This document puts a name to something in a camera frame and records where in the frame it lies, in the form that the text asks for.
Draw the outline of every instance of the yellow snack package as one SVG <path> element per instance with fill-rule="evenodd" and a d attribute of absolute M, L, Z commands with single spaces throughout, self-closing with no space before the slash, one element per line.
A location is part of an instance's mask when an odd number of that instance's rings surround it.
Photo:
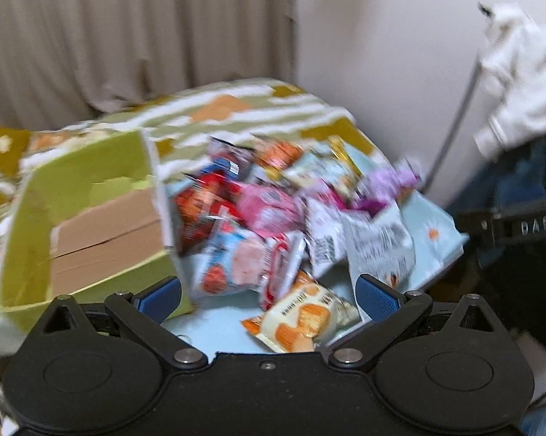
<path fill-rule="evenodd" d="M 356 307 L 300 271 L 291 291 L 245 329 L 272 351 L 312 352 L 344 326 L 359 320 Z"/>

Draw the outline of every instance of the curtain fold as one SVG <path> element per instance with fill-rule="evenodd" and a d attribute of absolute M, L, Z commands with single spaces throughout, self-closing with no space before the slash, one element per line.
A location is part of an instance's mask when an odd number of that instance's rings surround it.
<path fill-rule="evenodd" d="M 56 129 L 161 94 L 291 78 L 290 0 L 0 0 L 0 125 Z"/>

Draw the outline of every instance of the white wall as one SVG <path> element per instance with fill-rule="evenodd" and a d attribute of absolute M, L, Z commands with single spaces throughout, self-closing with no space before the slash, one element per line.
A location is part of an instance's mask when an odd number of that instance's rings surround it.
<path fill-rule="evenodd" d="M 347 107 L 388 157 L 417 157 L 429 171 L 484 42 L 478 1 L 516 1 L 546 23 L 546 0 L 296 0 L 297 83 Z M 482 165 L 472 133 L 496 103 L 477 91 L 428 192 L 436 202 Z"/>

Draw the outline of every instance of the barcode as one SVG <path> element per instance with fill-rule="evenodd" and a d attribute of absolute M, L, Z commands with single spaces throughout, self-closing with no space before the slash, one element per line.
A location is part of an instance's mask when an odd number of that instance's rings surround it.
<path fill-rule="evenodd" d="M 316 262 L 336 261 L 336 248 L 331 236 L 325 236 L 315 241 L 314 256 Z"/>

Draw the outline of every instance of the striped blanket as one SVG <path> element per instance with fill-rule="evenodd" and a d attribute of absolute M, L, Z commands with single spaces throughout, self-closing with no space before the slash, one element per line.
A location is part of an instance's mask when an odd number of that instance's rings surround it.
<path fill-rule="evenodd" d="M 57 131 L 33 133 L 0 127 L 0 241 L 25 173 L 117 132 L 145 129 L 158 150 L 157 175 L 170 183 L 207 163 L 205 149 L 211 136 L 251 145 L 255 134 L 297 140 L 325 139 L 336 133 L 382 163 L 381 152 L 354 124 L 345 108 L 330 106 L 299 87 L 250 79 L 186 90 Z"/>

